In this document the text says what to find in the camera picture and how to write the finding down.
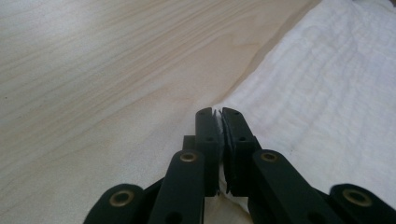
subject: wooden table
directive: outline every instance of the wooden table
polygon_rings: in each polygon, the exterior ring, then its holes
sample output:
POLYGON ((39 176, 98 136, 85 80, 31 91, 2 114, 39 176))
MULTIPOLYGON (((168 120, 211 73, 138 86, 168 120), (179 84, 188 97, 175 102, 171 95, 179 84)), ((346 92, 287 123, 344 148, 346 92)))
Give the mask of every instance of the wooden table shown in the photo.
MULTIPOLYGON (((0 3, 0 223, 81 223, 107 189, 164 176, 316 0, 0 3)), ((223 196, 205 223, 251 223, 223 196)))

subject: wood grain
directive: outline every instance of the wood grain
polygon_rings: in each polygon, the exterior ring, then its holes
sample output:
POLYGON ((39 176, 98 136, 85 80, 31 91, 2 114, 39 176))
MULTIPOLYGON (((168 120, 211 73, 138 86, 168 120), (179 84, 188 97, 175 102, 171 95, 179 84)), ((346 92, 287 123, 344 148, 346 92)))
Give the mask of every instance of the wood grain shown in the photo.
MULTIPOLYGON (((163 177, 219 102, 317 1, 0 2, 0 223, 81 223, 163 177)), ((223 197, 205 223, 251 223, 223 197)))

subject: white towel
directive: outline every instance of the white towel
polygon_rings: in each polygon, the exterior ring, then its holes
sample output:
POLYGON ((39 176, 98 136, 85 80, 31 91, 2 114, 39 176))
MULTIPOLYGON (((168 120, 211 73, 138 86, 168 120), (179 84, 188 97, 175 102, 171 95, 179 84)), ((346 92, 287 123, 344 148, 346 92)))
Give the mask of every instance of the white towel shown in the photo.
MULTIPOLYGON (((222 103, 312 187, 351 183, 396 207, 396 9, 323 0, 222 103)), ((246 200, 238 199, 247 209, 246 200)))

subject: metal screw hole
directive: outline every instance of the metal screw hole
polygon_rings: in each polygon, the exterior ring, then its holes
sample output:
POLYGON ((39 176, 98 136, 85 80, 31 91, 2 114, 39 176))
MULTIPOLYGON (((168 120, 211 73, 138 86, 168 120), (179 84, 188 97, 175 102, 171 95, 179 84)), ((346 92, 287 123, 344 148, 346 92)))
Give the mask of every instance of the metal screw hole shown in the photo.
POLYGON ((182 161, 190 162, 190 161, 195 161, 197 159, 197 156, 192 152, 186 152, 181 154, 180 159, 182 161))
POLYGON ((123 207, 134 199, 134 193, 128 189, 122 189, 115 192, 110 197, 110 204, 113 207, 123 207))
POLYGON ((264 152, 262 153, 262 160, 274 162, 277 160, 277 155, 270 152, 264 152))
POLYGON ((361 207, 368 207, 373 204, 372 200, 367 194, 356 189, 344 189, 343 196, 350 203, 354 203, 361 207))

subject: light wood surface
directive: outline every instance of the light wood surface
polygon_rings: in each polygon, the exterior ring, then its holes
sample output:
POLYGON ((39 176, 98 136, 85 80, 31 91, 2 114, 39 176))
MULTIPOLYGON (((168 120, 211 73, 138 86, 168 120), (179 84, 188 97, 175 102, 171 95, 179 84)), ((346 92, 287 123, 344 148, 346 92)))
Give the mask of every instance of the light wood surface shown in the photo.
MULTIPOLYGON (((0 223, 82 223, 107 189, 163 177, 317 1, 0 2, 0 223)), ((251 223, 223 196, 205 223, 251 223)))

